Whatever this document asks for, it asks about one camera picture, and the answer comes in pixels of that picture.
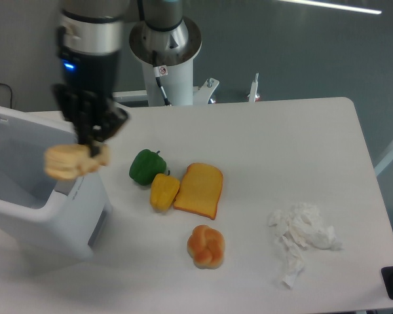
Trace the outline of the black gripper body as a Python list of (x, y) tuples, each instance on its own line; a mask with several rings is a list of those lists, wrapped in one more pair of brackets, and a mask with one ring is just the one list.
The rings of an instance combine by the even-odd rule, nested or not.
[(93, 125), (102, 127), (104, 141), (114, 137), (129, 119), (128, 113), (118, 108), (113, 99), (119, 55), (119, 52), (95, 55), (58, 49), (64, 82), (54, 84), (52, 93), (64, 119), (73, 124), (76, 134), (77, 94), (91, 102)]

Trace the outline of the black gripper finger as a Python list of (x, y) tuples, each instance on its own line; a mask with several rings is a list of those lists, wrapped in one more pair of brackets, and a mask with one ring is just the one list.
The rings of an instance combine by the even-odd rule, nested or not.
[(103, 138), (102, 127), (99, 125), (93, 125), (90, 130), (90, 139), (89, 139), (91, 157), (95, 157), (99, 155), (103, 142), (104, 142), (104, 138)]
[(76, 95), (75, 127), (78, 143), (92, 146), (93, 142), (93, 112), (92, 104), (81, 94)]

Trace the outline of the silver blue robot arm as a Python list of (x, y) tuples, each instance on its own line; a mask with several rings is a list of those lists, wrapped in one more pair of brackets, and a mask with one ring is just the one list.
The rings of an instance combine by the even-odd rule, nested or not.
[(97, 156), (128, 120), (113, 101), (124, 23), (138, 20), (170, 31), (182, 19), (181, 1), (61, 2), (56, 46), (64, 81), (52, 93), (89, 156)]

